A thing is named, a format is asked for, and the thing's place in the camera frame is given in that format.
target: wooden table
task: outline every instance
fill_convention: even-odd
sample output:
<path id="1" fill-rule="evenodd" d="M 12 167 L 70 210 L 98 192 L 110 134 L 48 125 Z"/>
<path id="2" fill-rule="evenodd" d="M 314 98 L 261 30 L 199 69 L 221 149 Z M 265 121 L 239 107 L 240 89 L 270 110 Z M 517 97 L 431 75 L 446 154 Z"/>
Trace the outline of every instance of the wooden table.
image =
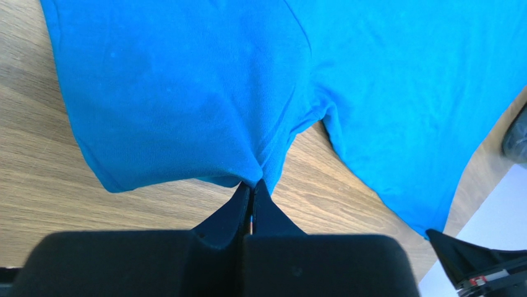
<path id="1" fill-rule="evenodd" d="M 526 100 L 524 92 L 465 169 L 447 234 L 459 232 L 512 165 L 499 145 Z M 197 180 L 106 192 L 72 136 L 40 3 L 0 2 L 0 266 L 22 265 L 55 231 L 191 228 L 233 192 Z M 342 164 L 320 123 L 294 141 L 273 197 L 308 233 L 393 236 L 418 280 L 436 259 L 429 244 Z"/>

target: blue fabric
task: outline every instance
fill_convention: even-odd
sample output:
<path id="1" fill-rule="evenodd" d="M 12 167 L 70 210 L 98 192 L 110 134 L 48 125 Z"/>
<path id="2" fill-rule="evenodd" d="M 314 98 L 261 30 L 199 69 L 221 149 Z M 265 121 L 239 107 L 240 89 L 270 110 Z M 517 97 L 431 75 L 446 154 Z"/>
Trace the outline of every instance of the blue fabric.
<path id="1" fill-rule="evenodd" d="M 410 227 L 527 83 L 527 2 L 42 0 L 71 126 L 110 192 L 278 182 L 322 119 Z"/>

